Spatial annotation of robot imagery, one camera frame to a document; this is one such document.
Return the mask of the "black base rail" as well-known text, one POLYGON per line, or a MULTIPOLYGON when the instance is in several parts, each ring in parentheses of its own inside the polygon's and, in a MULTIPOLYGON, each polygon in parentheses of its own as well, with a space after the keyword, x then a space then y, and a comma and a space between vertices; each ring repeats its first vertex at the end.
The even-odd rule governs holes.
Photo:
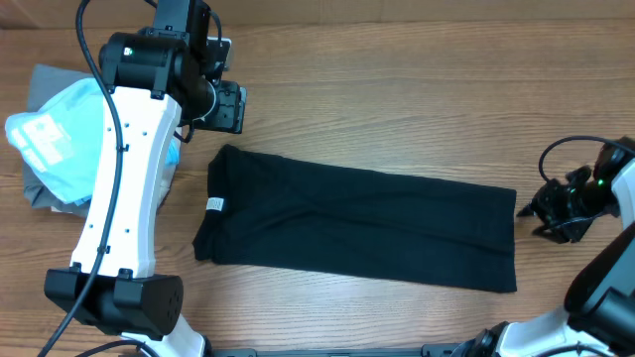
POLYGON ((213 357, 435 357, 451 356, 458 343, 425 344, 418 348, 329 349, 258 351, 246 349, 213 349, 213 357))

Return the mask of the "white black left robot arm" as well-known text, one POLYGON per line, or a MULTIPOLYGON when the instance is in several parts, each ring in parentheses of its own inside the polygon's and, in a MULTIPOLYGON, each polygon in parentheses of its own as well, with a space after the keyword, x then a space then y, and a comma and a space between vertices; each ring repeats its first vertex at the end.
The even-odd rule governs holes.
POLYGON ((246 90, 222 75, 227 38, 151 29, 114 34, 99 54, 105 91, 93 198, 65 269, 46 297, 66 321, 91 325, 145 356, 208 356, 208 339, 182 314, 184 285, 156 272, 155 219, 176 129, 238 134, 246 90))

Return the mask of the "white pink folded garment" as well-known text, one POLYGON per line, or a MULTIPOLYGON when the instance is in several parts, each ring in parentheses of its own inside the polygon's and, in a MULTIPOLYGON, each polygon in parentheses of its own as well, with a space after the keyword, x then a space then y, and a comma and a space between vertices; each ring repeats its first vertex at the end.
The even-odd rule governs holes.
POLYGON ((163 170, 160 186, 159 186, 160 195, 159 195, 157 208, 160 208, 164 204, 165 199, 171 190, 176 170, 177 170, 176 165, 165 166, 163 170))

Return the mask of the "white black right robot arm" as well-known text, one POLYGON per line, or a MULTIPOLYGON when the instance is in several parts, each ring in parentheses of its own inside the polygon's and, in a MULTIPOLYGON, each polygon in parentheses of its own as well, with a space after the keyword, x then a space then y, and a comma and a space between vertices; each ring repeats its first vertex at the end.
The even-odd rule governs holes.
POLYGON ((602 139, 594 166, 547 178, 521 215, 537 236, 578 242, 610 214, 622 232, 573 280, 561 307, 525 322, 501 322, 456 345, 450 355, 631 356, 634 353, 634 141, 602 139))

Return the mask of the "black t-shirt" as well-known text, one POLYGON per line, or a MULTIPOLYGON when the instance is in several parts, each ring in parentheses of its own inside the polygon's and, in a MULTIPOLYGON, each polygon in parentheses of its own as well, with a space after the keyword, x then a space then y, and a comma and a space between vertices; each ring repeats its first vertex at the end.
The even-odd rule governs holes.
POLYGON ((222 147, 195 257, 513 293, 512 189, 222 147))

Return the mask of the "light blue folded shirt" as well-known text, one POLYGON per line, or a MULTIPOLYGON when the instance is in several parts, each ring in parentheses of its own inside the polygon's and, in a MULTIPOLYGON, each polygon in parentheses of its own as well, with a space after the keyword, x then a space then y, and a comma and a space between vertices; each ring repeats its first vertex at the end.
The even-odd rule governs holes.
POLYGON ((97 165, 110 164, 113 135, 121 168, 117 203, 148 210, 158 204, 165 159, 179 161, 170 138, 182 114, 172 98, 145 100, 135 88, 110 95, 95 78, 85 78, 40 110, 10 116, 5 130, 39 180, 66 204, 92 197, 97 165))

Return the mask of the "grey folded garment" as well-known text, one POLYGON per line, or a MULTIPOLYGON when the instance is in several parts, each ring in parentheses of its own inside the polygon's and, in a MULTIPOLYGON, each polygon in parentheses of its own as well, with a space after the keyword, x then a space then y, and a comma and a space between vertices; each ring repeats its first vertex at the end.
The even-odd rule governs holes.
MULTIPOLYGON (((30 81, 27 111, 40 110, 56 94, 85 78, 88 78, 85 72, 36 64, 30 81)), ((68 213, 79 217, 87 216, 89 201, 80 205, 63 203, 36 177, 26 161, 23 161, 22 176, 23 194, 32 208, 50 209, 52 212, 68 213)))

